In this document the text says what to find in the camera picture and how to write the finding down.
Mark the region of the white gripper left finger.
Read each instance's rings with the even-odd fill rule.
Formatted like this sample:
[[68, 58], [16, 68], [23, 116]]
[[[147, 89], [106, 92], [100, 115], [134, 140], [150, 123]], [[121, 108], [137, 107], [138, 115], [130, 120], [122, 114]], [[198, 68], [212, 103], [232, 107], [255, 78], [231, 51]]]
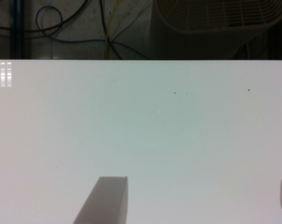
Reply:
[[126, 224], [128, 177], [101, 176], [73, 224]]

